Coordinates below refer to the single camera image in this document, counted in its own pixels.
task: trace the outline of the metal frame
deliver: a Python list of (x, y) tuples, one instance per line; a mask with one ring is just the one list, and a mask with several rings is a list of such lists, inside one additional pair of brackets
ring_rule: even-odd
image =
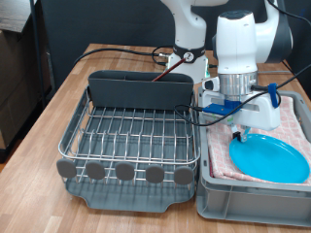
[[(78, 183), (83, 178), (87, 178), (86, 163), (90, 160), (105, 164), (105, 170), (108, 172), (104, 183), (117, 179), (115, 164), (122, 161), (134, 164), (133, 185), (136, 182), (146, 182), (142, 174), (146, 172), (146, 167), (150, 164), (163, 167), (164, 183), (174, 182), (174, 171), (179, 166), (189, 166), (195, 170), (200, 157), (195, 144), (195, 126), (189, 125), (175, 115), (174, 111), (93, 108), (88, 88), (84, 97), (86, 97), (86, 102), (82, 113), (79, 118), (74, 118), (79, 114), (77, 111), (79, 106), (84, 104), (82, 102), (84, 98), (58, 145), (61, 155), (77, 164)], [(195, 119), (194, 115), (193, 112), (184, 112), (184, 116), (190, 116), (191, 120)], [(129, 147), (137, 149), (134, 154)], [(120, 148), (123, 149), (122, 153), (117, 151)], [(160, 148), (160, 156), (154, 153), (155, 148), (157, 151)]]

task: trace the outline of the gray plastic bin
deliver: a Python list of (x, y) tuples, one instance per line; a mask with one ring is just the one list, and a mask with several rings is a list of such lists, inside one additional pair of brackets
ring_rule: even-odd
[[(302, 97), (291, 91), (281, 95), (294, 100), (294, 111), (311, 141), (311, 115)], [(199, 106), (202, 98), (199, 94)], [(203, 115), (199, 116), (204, 123)], [(230, 181), (210, 177), (206, 128), (200, 128), (201, 162), (196, 208), (206, 218), (311, 226), (311, 187), (291, 184)]]

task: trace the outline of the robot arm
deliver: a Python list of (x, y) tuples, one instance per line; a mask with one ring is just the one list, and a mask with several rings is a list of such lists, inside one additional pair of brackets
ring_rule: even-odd
[(193, 78), (194, 83), (208, 76), (208, 60), (205, 56), (205, 20), (191, 11), (192, 6), (218, 6), (228, 0), (161, 0), (171, 11), (175, 20), (174, 53), (170, 55), (168, 68), (182, 58), (186, 63), (176, 68), (174, 73), (181, 73)]
[(161, 0), (175, 19), (175, 44), (180, 48), (198, 49), (205, 45), (206, 22), (191, 11), (192, 6), (219, 6), (228, 0)]
[[(267, 21), (256, 24), (257, 63), (279, 63), (286, 59), (293, 48), (293, 36), (287, 17), (280, 14), (264, 0)], [(285, 10), (284, 0), (275, 0), (274, 5)]]
[[(264, 0), (268, 20), (255, 24), (249, 11), (223, 13), (218, 18), (216, 52), (219, 60), (218, 77), (203, 83), (203, 105), (208, 114), (225, 115), (241, 102), (257, 93), (252, 86), (258, 84), (257, 63), (279, 63), (291, 53), (293, 38), (286, 16)], [(283, 0), (274, 4), (284, 9)], [(213, 92), (211, 82), (219, 82), (219, 92)], [(221, 99), (223, 105), (213, 104)], [(262, 95), (233, 115), (233, 124), (263, 130), (280, 125), (280, 109), (272, 105), (269, 94)]]

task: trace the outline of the blue plate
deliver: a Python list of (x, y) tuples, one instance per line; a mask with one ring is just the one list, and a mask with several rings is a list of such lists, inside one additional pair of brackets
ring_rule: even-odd
[(249, 134), (247, 142), (235, 138), (229, 150), (233, 163), (246, 175), (275, 183), (304, 183), (310, 167), (292, 146), (269, 136)]

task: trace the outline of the wooden tabletop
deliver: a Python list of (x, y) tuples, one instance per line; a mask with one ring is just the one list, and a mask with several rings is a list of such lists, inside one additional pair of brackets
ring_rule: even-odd
[[(87, 50), (116, 46), (90, 45)], [(153, 48), (119, 47), (149, 51)], [(217, 64), (207, 52), (211, 64)], [(105, 51), (77, 64), (55, 94), (0, 175), (0, 232), (311, 232), (307, 228), (209, 220), (201, 217), (195, 198), (174, 204), (163, 214), (98, 211), (71, 196), (57, 173), (58, 143), (87, 84), (96, 70), (161, 72), (148, 56)], [(260, 71), (286, 70), (284, 65), (260, 65)], [(282, 83), (291, 75), (259, 75), (259, 84)], [(299, 92), (311, 107), (299, 82), (285, 90)]]

